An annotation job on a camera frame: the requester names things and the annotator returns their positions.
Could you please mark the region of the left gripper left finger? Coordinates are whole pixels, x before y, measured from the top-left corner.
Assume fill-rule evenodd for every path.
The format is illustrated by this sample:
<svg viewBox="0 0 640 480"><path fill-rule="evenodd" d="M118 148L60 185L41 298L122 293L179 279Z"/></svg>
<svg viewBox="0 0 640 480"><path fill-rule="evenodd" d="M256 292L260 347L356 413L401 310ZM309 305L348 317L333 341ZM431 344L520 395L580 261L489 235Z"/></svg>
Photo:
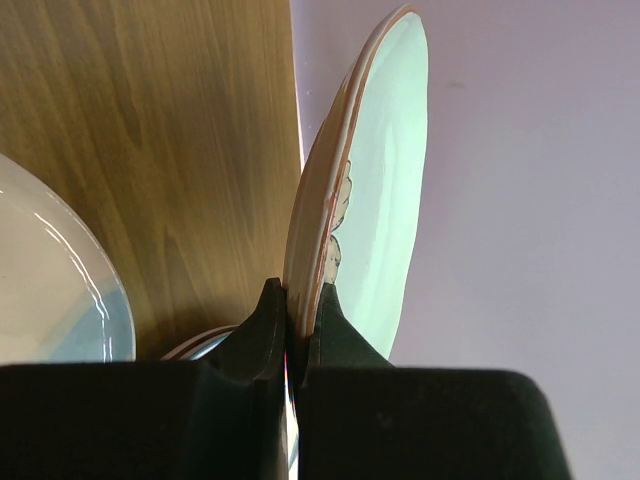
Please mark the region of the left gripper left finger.
<svg viewBox="0 0 640 480"><path fill-rule="evenodd" d="M285 293L198 360L1 370L5 479L284 479Z"/></svg>

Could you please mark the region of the green round plate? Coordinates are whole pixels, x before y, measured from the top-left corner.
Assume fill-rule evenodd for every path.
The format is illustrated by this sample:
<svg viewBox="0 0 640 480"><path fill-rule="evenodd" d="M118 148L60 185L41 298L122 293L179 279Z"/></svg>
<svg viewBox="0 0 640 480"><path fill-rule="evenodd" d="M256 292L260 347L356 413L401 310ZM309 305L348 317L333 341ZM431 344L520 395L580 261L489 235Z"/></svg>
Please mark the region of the green round plate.
<svg viewBox="0 0 640 480"><path fill-rule="evenodd" d="M428 137L429 53L410 5L371 32L341 83L302 170L284 257L301 381L309 343L331 305L387 360L414 249Z"/></svg>

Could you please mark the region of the white blue rimmed plate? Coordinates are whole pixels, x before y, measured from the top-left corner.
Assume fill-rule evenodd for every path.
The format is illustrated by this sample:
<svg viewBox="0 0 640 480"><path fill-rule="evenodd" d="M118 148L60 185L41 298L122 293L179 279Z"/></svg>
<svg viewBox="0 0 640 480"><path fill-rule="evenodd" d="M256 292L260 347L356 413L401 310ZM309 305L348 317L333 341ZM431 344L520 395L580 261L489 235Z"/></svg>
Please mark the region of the white blue rimmed plate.
<svg viewBox="0 0 640 480"><path fill-rule="evenodd" d="M198 360L222 343L237 329L237 325L216 327L200 333L178 345L163 360Z"/></svg>

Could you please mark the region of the cream and teal plate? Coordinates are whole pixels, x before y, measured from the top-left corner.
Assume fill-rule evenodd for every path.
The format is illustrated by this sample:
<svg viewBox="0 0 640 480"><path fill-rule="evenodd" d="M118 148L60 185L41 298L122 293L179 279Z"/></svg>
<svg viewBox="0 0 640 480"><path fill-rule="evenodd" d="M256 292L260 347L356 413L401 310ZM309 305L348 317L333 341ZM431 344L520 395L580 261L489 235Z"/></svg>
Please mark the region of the cream and teal plate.
<svg viewBox="0 0 640 480"><path fill-rule="evenodd" d="M135 327L108 255L47 185L1 159L1 362L132 361Z"/></svg>

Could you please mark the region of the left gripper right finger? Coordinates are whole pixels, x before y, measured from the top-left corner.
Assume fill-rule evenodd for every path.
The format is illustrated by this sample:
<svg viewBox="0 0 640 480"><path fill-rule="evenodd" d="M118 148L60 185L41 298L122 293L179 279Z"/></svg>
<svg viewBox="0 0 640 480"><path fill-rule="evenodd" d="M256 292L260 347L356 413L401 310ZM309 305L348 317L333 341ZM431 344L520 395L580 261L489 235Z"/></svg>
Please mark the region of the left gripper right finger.
<svg viewBox="0 0 640 480"><path fill-rule="evenodd" d="M546 396L509 370L395 367L322 290L297 392L303 479L567 479Z"/></svg>

